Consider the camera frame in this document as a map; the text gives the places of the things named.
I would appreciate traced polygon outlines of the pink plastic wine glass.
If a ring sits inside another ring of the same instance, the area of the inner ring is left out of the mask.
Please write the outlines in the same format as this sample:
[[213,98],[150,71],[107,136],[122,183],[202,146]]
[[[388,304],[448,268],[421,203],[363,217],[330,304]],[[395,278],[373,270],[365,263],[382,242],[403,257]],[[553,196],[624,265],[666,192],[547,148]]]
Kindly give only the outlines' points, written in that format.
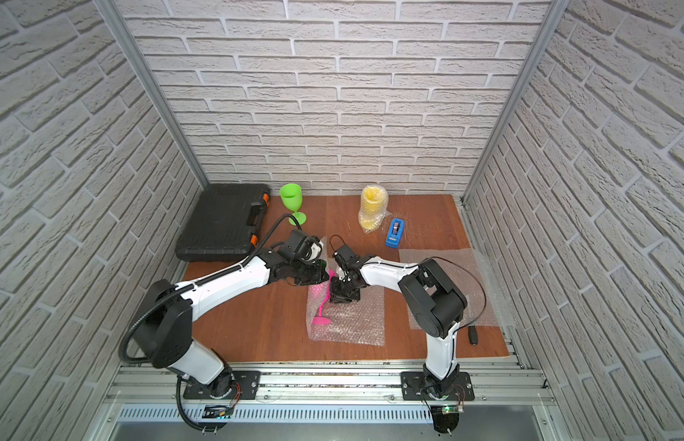
[[318,305],[317,312],[313,317],[312,324],[315,326],[326,326],[330,325],[332,321],[325,317],[323,315],[325,305],[331,300],[331,295],[332,295],[332,279],[335,276],[335,271],[334,270],[328,270],[327,271],[328,275],[328,281],[324,285],[324,289],[322,290],[321,288],[318,290],[321,295],[321,301]]

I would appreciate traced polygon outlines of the blue tape dispenser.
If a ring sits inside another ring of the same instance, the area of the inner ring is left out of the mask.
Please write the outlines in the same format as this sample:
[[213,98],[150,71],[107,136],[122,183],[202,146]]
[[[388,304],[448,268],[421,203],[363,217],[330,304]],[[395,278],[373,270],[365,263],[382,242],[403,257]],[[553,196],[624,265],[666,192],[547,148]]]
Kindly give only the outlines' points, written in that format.
[[387,247],[398,249],[403,238],[406,223],[398,218],[393,218],[389,226],[385,244]]

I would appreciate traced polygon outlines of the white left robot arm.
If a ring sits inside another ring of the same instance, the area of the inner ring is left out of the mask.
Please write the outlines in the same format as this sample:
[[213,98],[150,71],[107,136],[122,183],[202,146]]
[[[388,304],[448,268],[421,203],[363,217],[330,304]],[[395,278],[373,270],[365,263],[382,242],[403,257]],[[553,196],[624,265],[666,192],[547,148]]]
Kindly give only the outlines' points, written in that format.
[[282,279],[300,286],[326,282],[327,262],[319,252],[299,257],[266,248],[207,277],[175,285],[159,280],[149,288],[125,332],[119,358],[127,364],[167,369],[215,397],[224,396],[234,380],[232,369],[193,337],[192,324],[237,296]]

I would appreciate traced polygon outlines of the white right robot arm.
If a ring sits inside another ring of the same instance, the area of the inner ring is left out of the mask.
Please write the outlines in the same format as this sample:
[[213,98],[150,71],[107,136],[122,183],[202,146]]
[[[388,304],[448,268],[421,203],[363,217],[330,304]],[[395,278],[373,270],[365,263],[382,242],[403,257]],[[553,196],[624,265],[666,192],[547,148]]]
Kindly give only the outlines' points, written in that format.
[[368,287],[401,293],[415,322],[426,333],[426,376],[433,383],[456,378],[456,334],[468,301],[435,259],[408,264],[342,251],[333,258],[338,264],[332,282],[334,296],[351,297]]

